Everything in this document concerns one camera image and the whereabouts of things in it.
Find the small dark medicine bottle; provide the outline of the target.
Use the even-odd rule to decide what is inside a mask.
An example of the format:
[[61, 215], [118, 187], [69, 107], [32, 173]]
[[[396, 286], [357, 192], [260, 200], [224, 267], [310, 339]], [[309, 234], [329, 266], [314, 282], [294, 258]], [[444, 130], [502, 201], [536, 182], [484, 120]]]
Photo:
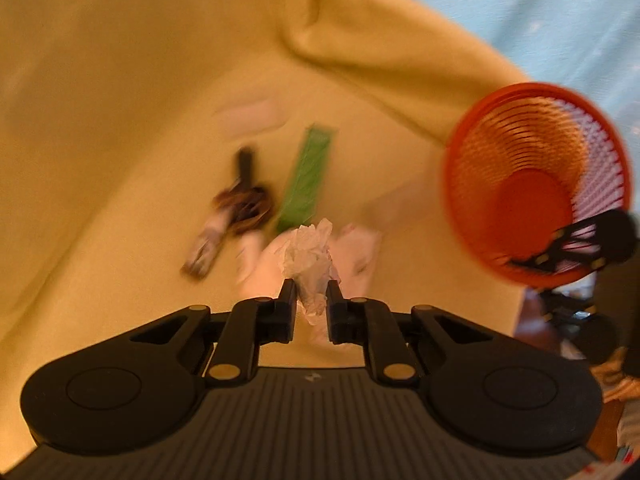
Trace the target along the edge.
[[186, 261], [181, 268], [183, 273], [198, 280], [209, 274], [217, 258], [224, 234], [230, 226], [231, 217], [231, 207], [216, 209], [209, 216], [186, 256]]

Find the white tissue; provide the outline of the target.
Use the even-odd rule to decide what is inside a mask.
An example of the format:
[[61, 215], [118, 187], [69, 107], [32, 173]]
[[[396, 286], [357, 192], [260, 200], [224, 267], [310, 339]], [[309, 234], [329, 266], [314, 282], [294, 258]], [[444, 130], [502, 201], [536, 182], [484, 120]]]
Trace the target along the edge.
[[332, 230], [328, 219], [300, 226], [288, 232], [283, 248], [283, 276], [295, 282], [303, 316], [311, 326], [318, 326], [326, 313], [329, 281], [340, 279], [330, 252]]

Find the orange plastic mesh basket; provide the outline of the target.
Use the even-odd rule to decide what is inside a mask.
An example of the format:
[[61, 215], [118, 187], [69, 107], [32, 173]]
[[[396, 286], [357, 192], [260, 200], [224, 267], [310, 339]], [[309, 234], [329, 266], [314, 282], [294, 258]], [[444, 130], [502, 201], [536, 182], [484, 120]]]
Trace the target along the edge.
[[511, 259], [548, 252], [563, 226], [612, 209], [631, 214], [631, 166], [612, 122], [580, 94], [542, 82], [511, 84], [471, 107], [447, 145], [442, 186], [469, 252], [531, 288], [560, 287], [602, 268], [540, 272]]

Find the white medicine box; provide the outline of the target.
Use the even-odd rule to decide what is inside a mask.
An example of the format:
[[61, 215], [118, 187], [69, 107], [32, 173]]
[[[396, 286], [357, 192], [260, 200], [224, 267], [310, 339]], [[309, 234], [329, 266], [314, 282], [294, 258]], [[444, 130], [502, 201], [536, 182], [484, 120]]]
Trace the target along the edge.
[[344, 297], [369, 293], [381, 240], [380, 231], [358, 224], [349, 224], [331, 236], [329, 251]]

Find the green medicine box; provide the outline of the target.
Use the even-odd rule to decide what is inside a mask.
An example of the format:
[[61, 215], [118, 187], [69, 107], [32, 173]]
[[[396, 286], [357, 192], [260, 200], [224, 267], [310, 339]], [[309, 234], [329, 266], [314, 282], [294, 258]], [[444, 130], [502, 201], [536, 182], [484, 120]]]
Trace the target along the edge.
[[333, 131], [310, 126], [298, 151], [278, 214], [279, 233], [308, 226], [316, 213]]

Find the clear plastic cup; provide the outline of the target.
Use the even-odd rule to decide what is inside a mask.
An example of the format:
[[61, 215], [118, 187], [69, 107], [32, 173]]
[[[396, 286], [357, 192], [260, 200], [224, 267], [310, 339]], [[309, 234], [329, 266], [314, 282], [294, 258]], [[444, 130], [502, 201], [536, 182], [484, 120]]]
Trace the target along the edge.
[[435, 182], [414, 178], [363, 206], [367, 226], [387, 235], [423, 220], [437, 203]]

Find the brown velvet scrunchie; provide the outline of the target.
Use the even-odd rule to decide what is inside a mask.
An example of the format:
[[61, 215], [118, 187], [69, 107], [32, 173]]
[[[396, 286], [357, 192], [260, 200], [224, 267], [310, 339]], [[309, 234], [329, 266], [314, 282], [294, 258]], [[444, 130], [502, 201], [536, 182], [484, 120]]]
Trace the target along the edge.
[[214, 205], [221, 209], [231, 209], [228, 230], [240, 236], [246, 232], [259, 230], [273, 215], [274, 199], [269, 188], [256, 185], [242, 190], [238, 186], [218, 193]]

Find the flat clear plastic packet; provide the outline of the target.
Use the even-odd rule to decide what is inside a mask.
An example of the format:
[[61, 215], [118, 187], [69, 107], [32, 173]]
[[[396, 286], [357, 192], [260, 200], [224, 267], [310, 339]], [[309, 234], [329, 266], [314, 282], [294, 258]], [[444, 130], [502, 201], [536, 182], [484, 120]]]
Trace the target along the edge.
[[277, 129], [286, 123], [279, 103], [269, 98], [234, 103], [218, 110], [215, 117], [222, 133], [230, 138]]

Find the light blue star curtain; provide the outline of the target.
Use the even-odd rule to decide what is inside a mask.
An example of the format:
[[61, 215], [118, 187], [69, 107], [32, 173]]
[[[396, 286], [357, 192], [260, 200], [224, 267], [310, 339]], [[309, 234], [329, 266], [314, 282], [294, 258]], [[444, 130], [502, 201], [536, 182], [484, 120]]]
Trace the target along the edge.
[[526, 74], [588, 96], [639, 155], [639, 0], [418, 0]]

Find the yellow sofa cover blanket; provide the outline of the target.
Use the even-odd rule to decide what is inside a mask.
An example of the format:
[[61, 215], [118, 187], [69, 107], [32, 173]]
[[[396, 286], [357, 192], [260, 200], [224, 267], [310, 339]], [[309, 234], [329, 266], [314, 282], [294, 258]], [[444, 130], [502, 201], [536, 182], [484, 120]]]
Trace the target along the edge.
[[1, 466], [34, 444], [38, 367], [188, 304], [234, 304], [235, 255], [180, 271], [240, 139], [281, 192], [310, 125], [334, 130], [318, 214], [386, 212], [370, 293], [512, 333], [522, 301], [458, 244], [439, 203], [446, 137], [522, 72], [416, 0], [1, 0]]

